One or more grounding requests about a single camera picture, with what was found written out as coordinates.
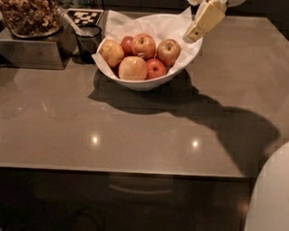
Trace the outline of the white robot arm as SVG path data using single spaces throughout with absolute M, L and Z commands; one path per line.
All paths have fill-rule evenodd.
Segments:
M 246 0 L 187 0 L 198 9 L 183 38 L 195 43 Z M 289 231 L 289 142 L 277 149 L 260 172 L 243 231 Z

